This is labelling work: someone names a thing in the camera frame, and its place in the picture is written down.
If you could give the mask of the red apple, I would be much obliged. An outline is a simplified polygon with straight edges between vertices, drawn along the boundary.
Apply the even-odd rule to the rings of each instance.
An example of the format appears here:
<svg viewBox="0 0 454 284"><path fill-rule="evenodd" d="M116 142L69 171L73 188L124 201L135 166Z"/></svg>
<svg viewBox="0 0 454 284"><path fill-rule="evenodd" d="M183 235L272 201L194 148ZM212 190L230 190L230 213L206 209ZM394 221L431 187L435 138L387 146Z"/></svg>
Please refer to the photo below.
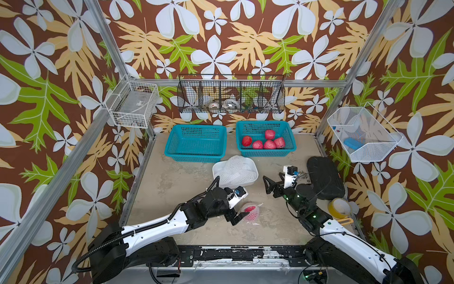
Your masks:
<svg viewBox="0 0 454 284"><path fill-rule="evenodd" d="M260 149L263 149L264 148L264 144L262 141L260 140L257 140L253 143L253 149L254 150L260 150Z"/></svg>
<svg viewBox="0 0 454 284"><path fill-rule="evenodd" d="M242 146L249 147L253 143L253 139L250 136L243 136L242 138Z"/></svg>

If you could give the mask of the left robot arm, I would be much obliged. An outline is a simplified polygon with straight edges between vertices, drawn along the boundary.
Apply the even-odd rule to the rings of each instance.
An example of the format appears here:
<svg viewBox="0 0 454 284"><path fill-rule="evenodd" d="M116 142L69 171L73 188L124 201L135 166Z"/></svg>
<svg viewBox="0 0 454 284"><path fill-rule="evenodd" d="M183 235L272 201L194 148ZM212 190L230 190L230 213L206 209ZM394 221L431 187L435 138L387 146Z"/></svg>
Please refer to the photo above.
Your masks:
<svg viewBox="0 0 454 284"><path fill-rule="evenodd" d="M236 212L235 206L247 196L243 186L222 188L216 177L204 192L178 204L169 215L133 226L108 225L87 253L74 262L72 272L89 272L93 283L103 284L129 267L170 266L180 257L174 235L195 230L220 216L237 225L247 213Z"/></svg>

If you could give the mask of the white foam net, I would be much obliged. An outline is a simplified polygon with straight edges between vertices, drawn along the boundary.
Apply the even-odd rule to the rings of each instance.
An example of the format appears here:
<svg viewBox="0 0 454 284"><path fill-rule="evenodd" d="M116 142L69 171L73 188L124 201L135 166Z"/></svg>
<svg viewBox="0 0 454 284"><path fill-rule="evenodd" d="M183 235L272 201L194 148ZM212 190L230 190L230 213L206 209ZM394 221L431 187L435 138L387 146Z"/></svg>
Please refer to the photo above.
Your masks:
<svg viewBox="0 0 454 284"><path fill-rule="evenodd" d="M255 163L250 158L236 155L226 161L224 171L236 172L239 170L250 170L257 176Z"/></svg>
<svg viewBox="0 0 454 284"><path fill-rule="evenodd" d="M257 212L254 214L250 214L245 217L243 220L247 221L247 222L256 222L259 218L259 215L260 215L260 207L257 205L257 204L253 204L253 203L246 203L243 205L243 207L241 208L241 212L244 212L244 208L247 207L247 206L250 206L250 205L255 205L257 207Z"/></svg>
<svg viewBox="0 0 454 284"><path fill-rule="evenodd" d="M250 170L239 170L236 172L222 171L219 177L219 184L221 186L232 187L253 181L256 178L256 174Z"/></svg>

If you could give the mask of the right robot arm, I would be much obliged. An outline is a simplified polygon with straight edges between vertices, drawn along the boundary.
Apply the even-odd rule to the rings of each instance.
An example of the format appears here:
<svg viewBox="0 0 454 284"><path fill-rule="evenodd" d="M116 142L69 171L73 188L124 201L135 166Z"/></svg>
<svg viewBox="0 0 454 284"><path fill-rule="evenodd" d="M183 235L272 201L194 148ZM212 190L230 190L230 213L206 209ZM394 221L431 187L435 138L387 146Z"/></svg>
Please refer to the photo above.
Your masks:
<svg viewBox="0 0 454 284"><path fill-rule="evenodd" d="M310 185L264 177L267 194L282 197L292 208L299 223L312 235L305 249L309 261L324 263L358 284L422 284L416 264L404 257L397 259L348 231L338 220L320 209Z"/></svg>

